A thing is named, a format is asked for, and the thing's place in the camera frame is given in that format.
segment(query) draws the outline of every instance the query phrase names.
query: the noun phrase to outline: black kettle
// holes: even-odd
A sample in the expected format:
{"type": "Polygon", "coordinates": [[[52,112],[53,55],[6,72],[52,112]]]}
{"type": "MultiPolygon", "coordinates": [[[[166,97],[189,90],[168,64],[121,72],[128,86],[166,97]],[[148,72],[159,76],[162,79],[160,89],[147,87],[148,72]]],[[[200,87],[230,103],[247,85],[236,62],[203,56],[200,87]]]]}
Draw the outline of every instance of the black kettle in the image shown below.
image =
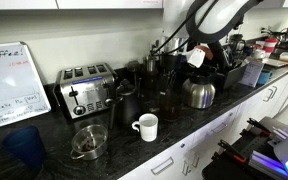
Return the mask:
{"type": "Polygon", "coordinates": [[[141,109],[137,98],[137,88],[127,79],[116,88],[116,99],[111,104],[109,129],[113,124],[120,127],[131,127],[140,115],[141,109]]]}

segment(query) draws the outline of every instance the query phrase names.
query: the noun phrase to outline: white backsplash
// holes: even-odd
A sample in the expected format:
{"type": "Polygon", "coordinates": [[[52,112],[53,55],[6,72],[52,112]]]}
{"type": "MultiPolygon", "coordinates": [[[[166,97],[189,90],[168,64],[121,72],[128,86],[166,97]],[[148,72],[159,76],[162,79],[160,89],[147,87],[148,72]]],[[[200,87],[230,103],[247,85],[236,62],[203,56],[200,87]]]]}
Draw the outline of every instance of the white backsplash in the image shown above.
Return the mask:
{"type": "MultiPolygon", "coordinates": [[[[156,9],[0,11],[0,43],[27,43],[42,83],[51,84],[64,68],[107,62],[115,69],[142,62],[150,43],[160,39],[162,14],[156,9]]],[[[240,30],[229,34],[252,39],[267,26],[286,28],[288,8],[253,9],[240,30]]]]}

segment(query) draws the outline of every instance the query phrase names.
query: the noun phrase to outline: granite countertop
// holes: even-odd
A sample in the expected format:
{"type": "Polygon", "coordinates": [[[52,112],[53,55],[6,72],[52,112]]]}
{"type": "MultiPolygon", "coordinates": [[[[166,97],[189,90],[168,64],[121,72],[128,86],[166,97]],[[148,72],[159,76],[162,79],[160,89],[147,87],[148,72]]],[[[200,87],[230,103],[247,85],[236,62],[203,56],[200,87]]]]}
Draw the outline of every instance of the granite countertop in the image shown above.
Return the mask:
{"type": "MultiPolygon", "coordinates": [[[[263,86],[252,88],[234,84],[229,89],[216,93],[214,103],[208,109],[198,110],[184,106],[181,117],[175,122],[159,121],[158,136],[153,142],[143,141],[132,129],[114,127],[108,131],[107,151],[92,161],[70,158],[71,139],[89,124],[107,127],[109,110],[72,122],[64,118],[59,108],[53,108],[49,113],[0,127],[0,179],[118,179],[286,74],[288,66],[274,69],[270,82],[263,86]],[[14,159],[1,147],[1,142],[8,133],[28,125],[35,125],[39,129],[47,152],[43,167],[38,171],[27,169],[21,161],[14,159]]],[[[55,104],[54,99],[49,97],[49,100],[55,104]]],[[[154,105],[154,100],[148,99],[145,105],[154,105]]]]}

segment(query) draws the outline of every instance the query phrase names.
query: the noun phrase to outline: whiteboard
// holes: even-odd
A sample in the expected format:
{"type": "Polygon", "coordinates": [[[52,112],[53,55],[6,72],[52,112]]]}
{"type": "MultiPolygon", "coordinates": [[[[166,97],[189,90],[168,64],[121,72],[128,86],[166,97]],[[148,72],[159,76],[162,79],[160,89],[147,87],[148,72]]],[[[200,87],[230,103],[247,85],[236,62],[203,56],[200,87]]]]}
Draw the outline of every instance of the whiteboard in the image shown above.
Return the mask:
{"type": "Polygon", "coordinates": [[[28,46],[0,44],[0,126],[50,110],[28,46]]]}

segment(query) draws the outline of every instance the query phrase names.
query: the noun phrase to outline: toaster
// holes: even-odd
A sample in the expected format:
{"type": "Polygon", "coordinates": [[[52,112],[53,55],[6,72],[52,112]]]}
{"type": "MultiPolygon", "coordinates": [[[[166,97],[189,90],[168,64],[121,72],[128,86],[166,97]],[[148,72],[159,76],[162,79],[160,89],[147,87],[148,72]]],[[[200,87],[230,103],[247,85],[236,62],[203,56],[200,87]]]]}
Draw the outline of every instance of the toaster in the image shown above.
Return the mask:
{"type": "Polygon", "coordinates": [[[108,109],[115,96],[117,74],[107,63],[64,69],[53,89],[67,119],[108,109]]]}

